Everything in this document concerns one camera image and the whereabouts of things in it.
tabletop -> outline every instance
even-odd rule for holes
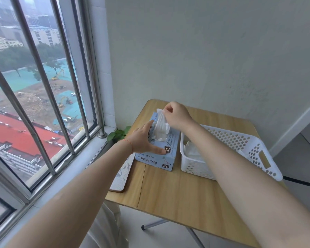
[[[167,103],[149,100],[128,135]],[[192,107],[187,109],[200,124],[259,137],[249,120]],[[134,160],[125,191],[108,192],[106,199],[222,238],[260,247],[217,181],[183,172],[181,158],[178,149],[171,172]]]

metal window bar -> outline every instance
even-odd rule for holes
[[[84,129],[85,129],[85,134],[86,134],[87,138],[90,138],[90,132],[89,132],[89,128],[87,125],[87,120],[86,120],[86,116],[85,116],[85,112],[84,112],[84,108],[83,108],[83,104],[82,104],[82,98],[81,98],[80,93],[79,93],[78,83],[77,83],[75,71],[73,69],[73,65],[72,65],[72,61],[71,61],[71,57],[70,57],[70,51],[69,51],[69,47],[68,47],[68,42],[67,42],[66,37],[65,37],[63,24],[62,24],[61,17],[60,17],[60,11],[58,9],[58,4],[57,4],[56,0],[50,0],[50,2],[52,4],[54,16],[56,19],[56,23],[58,25],[58,32],[61,35],[61,42],[62,42],[64,52],[66,55],[66,61],[67,61],[67,65],[68,65],[68,68],[70,71],[72,84],[73,84],[73,87],[74,87],[75,92],[76,92],[77,102],[78,102],[79,109],[81,112],[83,125],[84,125]]]
[[[92,81],[90,82],[93,87],[93,102],[95,106],[95,114],[97,119],[97,124],[100,126],[98,137],[105,138],[107,133],[104,131],[104,121],[103,121],[103,111],[101,105],[101,95],[99,89],[99,77],[96,70],[96,61],[95,61],[95,49],[93,44],[92,30],[91,30],[91,21],[89,17],[89,7],[87,0],[71,0],[72,9],[75,16],[76,28],[79,35],[80,48],[84,49],[84,55],[87,57],[86,62],[88,70],[90,72],[90,77]]]
[[[28,128],[31,136],[33,137],[33,140],[35,141],[41,155],[43,156],[43,159],[48,167],[48,170],[52,175],[56,174],[56,171],[54,169],[54,166],[52,165],[49,156],[47,155],[47,152],[40,140],[40,137],[38,133],[36,132],[36,129],[34,128],[33,124],[31,123],[29,117],[25,113],[24,109],[22,108],[22,105],[19,103],[18,99],[16,98],[14,92],[12,91],[11,87],[7,83],[6,79],[4,78],[4,75],[0,71],[0,87],[8,100],[11,102],[12,106],[14,107],[15,111],[18,113],[22,121],[24,122],[25,126]]]
[[[19,0],[11,0],[11,3],[12,3],[12,7],[13,7],[13,9],[15,11],[17,20],[19,21],[19,24],[20,24],[21,29],[23,31],[23,35],[24,35],[24,37],[25,37],[25,39],[27,41],[27,44],[29,46],[29,49],[31,51],[31,54],[32,54],[32,56],[34,58],[34,61],[36,62],[36,66],[38,68],[41,80],[43,81],[46,93],[47,93],[47,95],[49,97],[49,100],[50,100],[50,103],[51,103],[52,108],[54,110],[54,113],[56,115],[56,118],[58,119],[58,123],[61,126],[64,138],[65,138],[65,140],[67,142],[67,146],[69,147],[69,150],[70,150],[71,154],[74,155],[75,154],[75,150],[74,150],[74,148],[72,146],[69,134],[68,134],[68,132],[67,132],[67,130],[65,128],[64,121],[62,119],[60,110],[58,109],[58,105],[57,105],[56,100],[55,100],[55,96],[54,96],[53,91],[52,91],[52,89],[50,87],[50,83],[48,81],[46,72],[45,72],[43,64],[41,62],[39,53],[37,51],[36,45],[35,45],[35,43],[33,41],[31,32],[29,30],[29,26],[28,26],[28,24],[26,22],[24,14],[23,14],[23,10],[22,10],[21,4],[19,3]]]

red roof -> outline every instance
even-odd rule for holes
[[[0,114],[0,121],[2,122],[2,124],[0,123],[1,143],[8,141],[12,143],[12,148],[14,149],[33,156],[37,154],[41,155],[30,132],[21,120]],[[46,140],[56,141],[59,144],[66,144],[64,137],[57,133],[39,128],[37,126],[35,126],[35,129],[45,147],[49,158],[52,158],[55,154],[57,154],[62,149],[62,147],[50,144]]]

window frame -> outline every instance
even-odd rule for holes
[[[12,172],[8,164],[6,165],[0,158],[0,204],[10,209],[10,213],[0,220],[0,240],[32,207],[36,200],[49,188],[71,162],[73,162],[78,155],[84,153],[83,149],[88,146],[94,137],[105,138],[107,136],[104,130],[103,109],[95,53],[94,50],[92,50],[94,49],[94,45],[90,32],[91,25],[89,21],[88,0],[59,0],[59,3],[64,3],[61,7],[62,17],[66,27],[64,36],[69,38],[70,53],[74,59],[76,75],[79,77],[79,90],[82,95],[85,95],[86,101],[90,101],[89,106],[85,103],[85,112],[89,107],[92,108],[94,124],[88,124],[89,137],[85,135],[84,131],[81,131],[71,141],[74,147],[74,154],[68,152],[69,148],[65,146],[51,159],[56,174],[50,174],[48,167],[44,166],[43,168],[47,168],[47,171],[44,172],[41,177],[37,178],[38,182],[34,183],[33,187],[26,186],[25,183]]]

